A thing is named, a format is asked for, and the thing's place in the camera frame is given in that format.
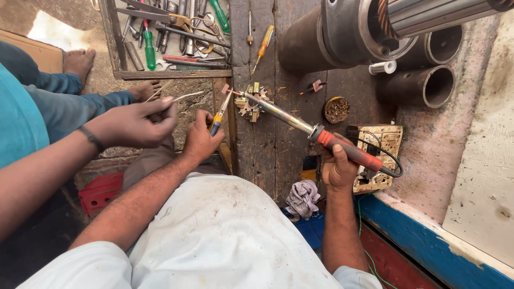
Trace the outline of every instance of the red soldering iron handle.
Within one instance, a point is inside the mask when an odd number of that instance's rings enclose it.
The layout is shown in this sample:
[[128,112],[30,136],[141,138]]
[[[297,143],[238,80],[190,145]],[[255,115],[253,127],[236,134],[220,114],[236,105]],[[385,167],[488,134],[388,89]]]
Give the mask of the red soldering iron handle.
[[378,172],[382,167],[382,161],[380,159],[356,147],[349,139],[338,138],[326,130],[321,132],[316,142],[329,149],[332,149],[337,143],[340,144],[349,160],[374,172]]

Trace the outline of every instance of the teal shirt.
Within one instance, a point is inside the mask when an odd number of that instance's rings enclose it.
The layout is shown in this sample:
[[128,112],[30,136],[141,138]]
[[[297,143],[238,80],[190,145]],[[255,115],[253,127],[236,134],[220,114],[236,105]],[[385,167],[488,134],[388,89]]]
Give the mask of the teal shirt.
[[0,169],[49,145],[38,107],[0,63]]

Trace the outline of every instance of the white shirt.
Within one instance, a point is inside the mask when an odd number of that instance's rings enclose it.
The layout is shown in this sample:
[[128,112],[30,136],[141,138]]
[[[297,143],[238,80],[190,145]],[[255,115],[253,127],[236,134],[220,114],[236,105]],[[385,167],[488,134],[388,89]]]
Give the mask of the white shirt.
[[19,288],[381,289],[343,266],[332,276],[259,187],[191,173],[127,256],[111,242],[70,250]]

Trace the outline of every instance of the yellow screwdriver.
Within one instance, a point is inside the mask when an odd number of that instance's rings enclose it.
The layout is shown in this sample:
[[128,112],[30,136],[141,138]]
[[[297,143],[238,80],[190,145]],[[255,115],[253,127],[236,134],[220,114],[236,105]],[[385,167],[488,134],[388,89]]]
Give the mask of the yellow screwdriver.
[[268,48],[269,42],[271,41],[271,35],[273,34],[273,30],[275,30],[275,26],[268,26],[266,34],[264,35],[264,39],[262,39],[261,48],[259,49],[259,53],[257,56],[257,61],[255,62],[255,66],[253,67],[251,74],[255,72],[257,64],[259,64],[259,60],[261,60],[261,57],[264,56],[264,53],[266,52],[266,48]]
[[225,113],[225,110],[227,110],[228,102],[230,101],[230,97],[232,96],[233,91],[234,88],[230,90],[227,98],[225,99],[225,102],[222,104],[222,107],[219,108],[219,111],[216,113],[216,116],[214,116],[214,119],[209,126],[209,132],[211,133],[211,136],[216,135],[219,126],[222,125],[223,114]]

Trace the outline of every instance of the black wristband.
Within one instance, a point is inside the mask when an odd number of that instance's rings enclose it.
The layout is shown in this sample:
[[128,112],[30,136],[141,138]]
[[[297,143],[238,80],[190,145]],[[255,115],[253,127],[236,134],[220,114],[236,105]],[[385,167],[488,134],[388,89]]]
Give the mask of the black wristband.
[[96,138],[96,136],[91,132],[89,131],[87,128],[85,128],[84,126],[80,126],[77,130],[81,131],[83,134],[85,134],[87,136],[87,140],[91,143],[94,143],[98,149],[98,152],[101,153],[103,151],[105,151],[105,148],[103,147],[102,143],[100,142],[99,139]]

